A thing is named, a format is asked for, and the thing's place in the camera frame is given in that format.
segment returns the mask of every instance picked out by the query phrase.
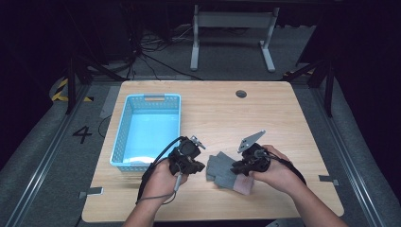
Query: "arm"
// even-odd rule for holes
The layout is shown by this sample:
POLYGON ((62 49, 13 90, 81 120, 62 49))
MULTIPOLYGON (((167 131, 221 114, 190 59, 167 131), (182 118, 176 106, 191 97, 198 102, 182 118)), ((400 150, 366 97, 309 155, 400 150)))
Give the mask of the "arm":
MULTIPOLYGON (((273 146, 263 146, 278 157, 288 157, 273 146)), ((266 172, 250 172, 256 180, 287 193, 294 201, 302 220, 308 227, 313 226, 347 226, 330 208, 328 208, 291 170, 271 161, 266 172)))
MULTIPOLYGON (((171 194, 177 177, 173 176, 169 170, 168 160, 163 160, 156 166, 147 185, 145 186, 142 198, 158 197, 171 194)), ((188 176, 183 175, 181 184, 185 183, 188 176)), ((157 211, 169 197, 158 199, 142 200, 132 210, 124 227, 150 227, 153 225, 157 211)))

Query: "cloth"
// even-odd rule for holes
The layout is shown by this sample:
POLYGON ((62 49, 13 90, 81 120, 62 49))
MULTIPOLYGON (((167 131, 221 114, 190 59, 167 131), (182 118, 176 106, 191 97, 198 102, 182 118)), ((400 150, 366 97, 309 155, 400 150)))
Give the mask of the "cloth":
POLYGON ((213 181, 220 187, 232 189, 243 195, 250 195, 254 179, 244 174, 235 175, 230 170, 234 162, 235 160, 222 151, 217 156, 210 155, 206 167, 206 181, 213 181))

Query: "wrist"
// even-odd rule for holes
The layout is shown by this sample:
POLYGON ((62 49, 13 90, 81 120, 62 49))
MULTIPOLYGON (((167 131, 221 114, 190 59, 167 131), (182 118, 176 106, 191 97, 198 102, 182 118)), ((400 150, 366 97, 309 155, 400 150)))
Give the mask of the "wrist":
POLYGON ((135 207, 141 208, 141 209, 146 209, 149 212, 156 213, 157 210, 162 206, 163 200, 161 199, 150 199, 150 200, 142 200, 139 201, 135 207))
POLYGON ((308 194, 310 189, 301 181, 294 182, 287 190, 287 194, 294 200, 308 194))

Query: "person's left hand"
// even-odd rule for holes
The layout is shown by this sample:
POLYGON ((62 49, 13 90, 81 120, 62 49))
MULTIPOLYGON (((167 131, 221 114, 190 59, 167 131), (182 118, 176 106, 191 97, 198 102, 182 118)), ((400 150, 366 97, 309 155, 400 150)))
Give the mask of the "person's left hand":
MULTIPOLYGON (((168 195, 174 192, 174 186, 177 182, 177 176, 173 176, 169 169, 170 163, 168 159, 160 162, 153 173, 150 176, 150 179, 145 186, 144 192, 141 198, 150 198, 150 197, 158 197, 168 195)), ((181 184, 185 183, 188 179, 188 175, 183 174, 181 178, 181 184)), ((153 201, 158 202, 162 205, 169 197, 162 197, 160 199, 152 199, 152 200, 143 200, 144 201, 153 201)))

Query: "metal stand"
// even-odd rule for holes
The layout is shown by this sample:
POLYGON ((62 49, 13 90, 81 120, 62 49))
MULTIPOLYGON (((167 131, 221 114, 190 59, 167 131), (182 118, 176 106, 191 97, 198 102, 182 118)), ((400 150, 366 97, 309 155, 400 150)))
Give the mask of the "metal stand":
POLYGON ((334 72, 332 66, 332 60, 321 60, 315 61, 293 73, 287 72, 288 76, 282 78, 282 81, 291 82, 293 79, 298 78, 299 76, 306 74, 310 70, 315 69, 310 77, 307 85, 310 88, 318 88, 324 78, 326 79, 326 87, 324 94, 324 108, 329 117, 332 117, 331 114, 331 100, 333 96, 333 85, 334 85, 334 72))
POLYGON ((86 57, 74 55, 68 66, 68 108, 66 114, 70 114, 77 103, 76 76, 81 84, 89 85, 93 80, 93 77, 87 68, 88 66, 92 66, 97 71, 116 81, 127 80, 86 57))
POLYGON ((199 11, 198 5, 194 10, 194 44, 192 47, 192 58, 190 69, 198 70, 198 59, 200 53, 199 27, 256 27, 267 28, 268 34, 264 41, 260 41, 265 63, 269 72, 274 72, 274 64, 268 50, 271 34, 277 20, 279 8, 273 12, 214 12, 199 11))

